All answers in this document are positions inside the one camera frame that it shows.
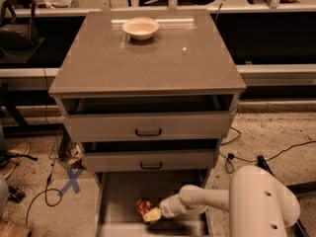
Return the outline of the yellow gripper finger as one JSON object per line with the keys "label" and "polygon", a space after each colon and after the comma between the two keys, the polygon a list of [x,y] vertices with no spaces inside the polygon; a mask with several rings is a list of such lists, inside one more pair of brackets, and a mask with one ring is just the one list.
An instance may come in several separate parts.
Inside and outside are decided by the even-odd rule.
{"label": "yellow gripper finger", "polygon": [[159,207],[153,207],[142,215],[144,222],[155,222],[162,217],[162,213]]}

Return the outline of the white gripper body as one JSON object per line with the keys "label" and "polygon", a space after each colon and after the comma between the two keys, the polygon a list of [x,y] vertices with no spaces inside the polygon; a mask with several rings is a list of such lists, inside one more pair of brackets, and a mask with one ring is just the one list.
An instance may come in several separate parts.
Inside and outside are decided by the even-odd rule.
{"label": "white gripper body", "polygon": [[163,199],[159,204],[159,208],[162,215],[166,218],[185,214],[189,210],[189,208],[181,201],[179,194]]}

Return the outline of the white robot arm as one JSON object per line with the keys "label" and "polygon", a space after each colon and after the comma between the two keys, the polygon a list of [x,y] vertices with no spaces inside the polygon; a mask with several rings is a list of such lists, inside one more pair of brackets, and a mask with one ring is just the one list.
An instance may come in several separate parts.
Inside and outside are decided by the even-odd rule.
{"label": "white robot arm", "polygon": [[136,204],[145,222],[202,214],[210,206],[229,213],[230,237],[287,237],[286,229],[300,216],[294,193],[268,171],[251,165],[233,175],[227,190],[185,185],[157,206],[146,199]]}

